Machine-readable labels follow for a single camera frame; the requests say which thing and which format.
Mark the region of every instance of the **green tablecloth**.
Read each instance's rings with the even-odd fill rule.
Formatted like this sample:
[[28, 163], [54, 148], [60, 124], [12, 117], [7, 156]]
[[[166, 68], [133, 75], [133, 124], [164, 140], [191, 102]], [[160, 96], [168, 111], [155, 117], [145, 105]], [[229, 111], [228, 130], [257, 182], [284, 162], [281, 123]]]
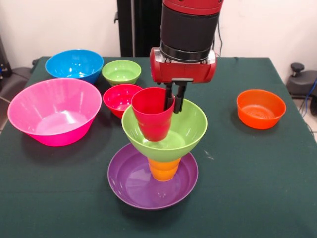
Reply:
[[[28, 85], [50, 78], [47, 59]], [[132, 60], [143, 70], [137, 84], [155, 85], [149, 59]], [[109, 87], [102, 78], [96, 86]], [[251, 88], [285, 101], [273, 129], [239, 121], [236, 97]], [[8, 123], [0, 136], [0, 237], [317, 237], [317, 146], [271, 61], [219, 58], [212, 82], [189, 85], [185, 96], [209, 121], [192, 151], [199, 179], [184, 201], [155, 212], [124, 204], [109, 187], [108, 164], [128, 139], [105, 105], [88, 134], [65, 147], [44, 146]]]

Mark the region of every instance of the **bowl rim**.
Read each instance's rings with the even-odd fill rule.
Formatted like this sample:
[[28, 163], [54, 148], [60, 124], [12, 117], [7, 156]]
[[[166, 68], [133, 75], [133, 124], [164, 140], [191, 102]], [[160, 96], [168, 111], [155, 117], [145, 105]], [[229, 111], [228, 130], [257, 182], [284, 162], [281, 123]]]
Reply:
[[[278, 99], [279, 102], [283, 105], [283, 112], [282, 112], [280, 115], [278, 115], [278, 116], [276, 116], [276, 117], [274, 117], [274, 118], [269, 118], [269, 119], [259, 118], [259, 117], [255, 117], [255, 116], [253, 116], [253, 115], [250, 115], [250, 114], [248, 114], [248, 113], [245, 113], [245, 112], [242, 110], [242, 108], [240, 107], [238, 101], [239, 101], [239, 99], [240, 99], [240, 97], [241, 97], [242, 95], [244, 95], [244, 94], [246, 94], [246, 93], [249, 93], [249, 92], [265, 92], [265, 93], [267, 93], [267, 94], [270, 94], [270, 95], [274, 96], [274, 97], [275, 97], [276, 99]], [[282, 116], [285, 115], [286, 110], [287, 110], [286, 104], [285, 104], [284, 100], [283, 100], [280, 96], [278, 96], [278, 95], [276, 95], [275, 93], [272, 93], [272, 92], [270, 92], [270, 91], [263, 90], [263, 89], [248, 89], [248, 90], [245, 90], [245, 91], [241, 92], [241, 93], [238, 95], [238, 97], [237, 97], [236, 103], [237, 103], [238, 110], [240, 110], [241, 112], [245, 113], [246, 115], [248, 115], [248, 116], [250, 116], [250, 117], [252, 117], [252, 118], [254, 118], [254, 119], [263, 120], [263, 121], [280, 119]]]
[[105, 104], [108, 108], [110, 108], [110, 109], [112, 109], [112, 110], [116, 110], [116, 111], [119, 111], [119, 112], [125, 111], [126, 109], [124, 109], [124, 110], [119, 110], [119, 109], [114, 108], [114, 107], [111, 106], [110, 104], [108, 104], [108, 103], [105, 101], [105, 97], [106, 97], [107, 94], [109, 94], [109, 93], [113, 90], [113, 88], [118, 88], [118, 87], [127, 86], [127, 85], [128, 85], [129, 87], [138, 88], [139, 91], [141, 91], [141, 90], [143, 89], [143, 88], [141, 88], [140, 86], [134, 85], [134, 84], [118, 84], [118, 85], [112, 86], [112, 87], [110, 87], [109, 89], [107, 89], [107, 90], [105, 91], [104, 95], [103, 95], [103, 102], [104, 102], [104, 104]]
[[[136, 75], [135, 77], [133, 77], [132, 79], [129, 79], [129, 80], [121, 81], [121, 80], [112, 80], [112, 79], [109, 79], [109, 78], [104, 74], [105, 68], [106, 68], [106, 66], [109, 66], [110, 64], [113, 64], [113, 63], [116, 63], [116, 62], [128, 62], [128, 63], [133, 63], [134, 65], [136, 65], [136, 66], [138, 67], [138, 70], [139, 70], [139, 71], [138, 71], [138, 73], [137, 73], [137, 75]], [[112, 83], [112, 84], [116, 84], [116, 85], [122, 84], [122, 83], [127, 84], [127, 83], [129, 83], [129, 82], [133, 82], [134, 80], [137, 80], [137, 79], [140, 77], [141, 73], [142, 73], [142, 68], [141, 68], [141, 66], [140, 66], [138, 63], [136, 63], [136, 62], [134, 62], [134, 61], [131, 61], [131, 60], [127, 60], [127, 59], [119, 59], [119, 60], [111, 61], [111, 62], [107, 63], [106, 65], [104, 65], [103, 68], [102, 68], [102, 71], [101, 71], [102, 76], [103, 76], [108, 82], [110, 82], [110, 83]]]
[[199, 142], [199, 141], [202, 139], [202, 137], [204, 136], [204, 134], [205, 134], [206, 131], [207, 131], [207, 128], [208, 128], [207, 116], [206, 116], [206, 114], [204, 113], [204, 111], [203, 111], [199, 106], [197, 106], [195, 103], [189, 101], [189, 100], [186, 99], [186, 98], [184, 98], [184, 101], [187, 102], [187, 103], [189, 103], [189, 104], [192, 104], [194, 107], [196, 107], [196, 108], [198, 109], [198, 111], [200, 111], [200, 112], [202, 113], [203, 118], [204, 118], [204, 121], [205, 121], [204, 131], [203, 131], [203, 133], [202, 133], [195, 141], [193, 141], [193, 142], [191, 142], [191, 143], [189, 143], [189, 144], [187, 144], [187, 145], [185, 145], [185, 146], [176, 148], [176, 149], [175, 149], [175, 148], [174, 148], [174, 149], [158, 149], [158, 148], [153, 148], [153, 147], [151, 147], [151, 146], [144, 145], [144, 144], [142, 144], [142, 143], [136, 141], [135, 139], [133, 139], [133, 138], [127, 133], [126, 128], [125, 128], [125, 126], [124, 126], [124, 124], [123, 124], [125, 115], [127, 114], [128, 110], [132, 110], [132, 105], [130, 105], [130, 106], [124, 111], [124, 113], [123, 113], [123, 115], [122, 115], [121, 124], [122, 124], [122, 128], [123, 128], [123, 130], [124, 130], [124, 133], [128, 136], [129, 139], [131, 139], [131, 140], [133, 141], [133, 143], [136, 143], [136, 144], [138, 144], [138, 145], [140, 145], [140, 146], [142, 146], [142, 147], [145, 147], [145, 148], [147, 148], [147, 149], [151, 149], [151, 150], [154, 150], [154, 151], [162, 151], [162, 150], [164, 150], [164, 151], [175, 151], [175, 150], [182, 150], [182, 149], [185, 149], [185, 148], [187, 148], [187, 147], [190, 147], [190, 146], [196, 144], [197, 142]]
[[[87, 119], [87, 121], [79, 126], [77, 126], [75, 129], [71, 129], [71, 130], [66, 130], [66, 131], [63, 131], [62, 133], [51, 133], [51, 134], [38, 134], [38, 133], [34, 133], [34, 132], [31, 132], [31, 131], [26, 131], [26, 130], [23, 130], [23, 129], [20, 129], [19, 126], [17, 126], [13, 121], [12, 121], [12, 118], [11, 118], [11, 113], [10, 111], [12, 110], [11, 107], [14, 103], [15, 100], [17, 100], [17, 98], [25, 93], [26, 91], [28, 91], [30, 88], [33, 88], [39, 84], [44, 84], [44, 83], [47, 83], [48, 81], [61, 81], [61, 80], [69, 80], [69, 81], [73, 81], [73, 80], [76, 80], [77, 82], [80, 82], [80, 83], [83, 83], [83, 84], [87, 84], [89, 85], [89, 87], [92, 87], [96, 93], [98, 93], [99, 95], [99, 106], [98, 106], [98, 110], [89, 118]], [[61, 134], [65, 134], [65, 133], [68, 133], [68, 132], [71, 132], [71, 131], [74, 131], [82, 126], [84, 126], [85, 124], [87, 124], [88, 122], [90, 122], [92, 119], [94, 119], [96, 117], [96, 115], [98, 114], [98, 112], [100, 111], [100, 108], [101, 108], [101, 104], [102, 104], [102, 98], [101, 98], [101, 94], [100, 92], [98, 91], [98, 89], [92, 85], [91, 83], [88, 83], [84, 80], [81, 80], [81, 79], [76, 79], [76, 78], [53, 78], [53, 79], [47, 79], [47, 80], [44, 80], [44, 81], [41, 81], [41, 82], [38, 82], [38, 83], [35, 83], [35, 84], [32, 84], [26, 88], [24, 88], [21, 92], [19, 92], [12, 100], [11, 100], [11, 103], [9, 104], [8, 106], [8, 110], [7, 110], [7, 116], [8, 116], [8, 120], [10, 121], [10, 123], [16, 128], [18, 129], [19, 131], [21, 132], [24, 132], [26, 134], [29, 134], [29, 135], [35, 135], [35, 136], [54, 136], [54, 135], [61, 135]]]
[[102, 59], [102, 64], [101, 64], [101, 66], [98, 68], [98, 70], [96, 70], [95, 72], [93, 72], [93, 73], [91, 73], [91, 74], [89, 74], [89, 75], [86, 75], [85, 77], [82, 77], [82, 78], [80, 78], [80, 79], [84, 79], [84, 78], [86, 78], [86, 77], [89, 77], [89, 76], [91, 76], [91, 75], [93, 75], [93, 74], [95, 74], [95, 73], [101, 71], [101, 69], [103, 68], [103, 66], [104, 66], [104, 64], [105, 64], [105, 60], [104, 60], [103, 56], [100, 55], [99, 53], [97, 53], [96, 51], [78, 48], [78, 49], [70, 49], [70, 50], [61, 51], [61, 52], [58, 52], [57, 54], [55, 54], [55, 55], [49, 57], [49, 59], [45, 62], [45, 71], [46, 71], [49, 75], [51, 75], [51, 76], [53, 76], [53, 77], [55, 77], [55, 78], [61, 78], [60, 75], [56, 75], [56, 74], [50, 73], [49, 70], [48, 70], [48, 68], [47, 68], [47, 66], [48, 66], [48, 63], [52, 60], [53, 57], [58, 56], [58, 55], [61, 55], [61, 54], [65, 53], [65, 52], [70, 52], [70, 51], [89, 51], [89, 52], [95, 53], [96, 55], [98, 55], [98, 56]]

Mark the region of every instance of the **purple bowl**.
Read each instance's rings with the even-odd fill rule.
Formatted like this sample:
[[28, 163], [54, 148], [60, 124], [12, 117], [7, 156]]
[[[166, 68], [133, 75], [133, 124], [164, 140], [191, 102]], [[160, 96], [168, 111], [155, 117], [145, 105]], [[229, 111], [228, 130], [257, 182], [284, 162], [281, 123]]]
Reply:
[[132, 144], [122, 147], [108, 167], [108, 182], [126, 204], [143, 210], [160, 210], [182, 201], [195, 187], [198, 166], [191, 153], [183, 156], [174, 178], [155, 180], [147, 158]]

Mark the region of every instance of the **red cup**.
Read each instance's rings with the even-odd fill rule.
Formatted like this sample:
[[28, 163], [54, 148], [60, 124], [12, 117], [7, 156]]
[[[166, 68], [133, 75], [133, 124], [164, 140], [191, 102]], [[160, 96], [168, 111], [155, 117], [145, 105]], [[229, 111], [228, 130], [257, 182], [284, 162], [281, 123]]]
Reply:
[[166, 111], [163, 88], [152, 87], [137, 92], [131, 101], [133, 113], [138, 121], [143, 136], [149, 141], [160, 141], [166, 138], [172, 122], [175, 98]]

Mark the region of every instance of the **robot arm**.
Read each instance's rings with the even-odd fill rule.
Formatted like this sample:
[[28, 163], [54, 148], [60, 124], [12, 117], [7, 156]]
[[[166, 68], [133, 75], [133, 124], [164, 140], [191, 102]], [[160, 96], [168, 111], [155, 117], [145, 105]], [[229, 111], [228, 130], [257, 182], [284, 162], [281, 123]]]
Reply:
[[163, 0], [161, 44], [150, 53], [153, 81], [166, 85], [165, 108], [172, 85], [179, 86], [174, 112], [181, 112], [188, 82], [207, 83], [214, 76], [216, 56], [211, 46], [223, 0]]

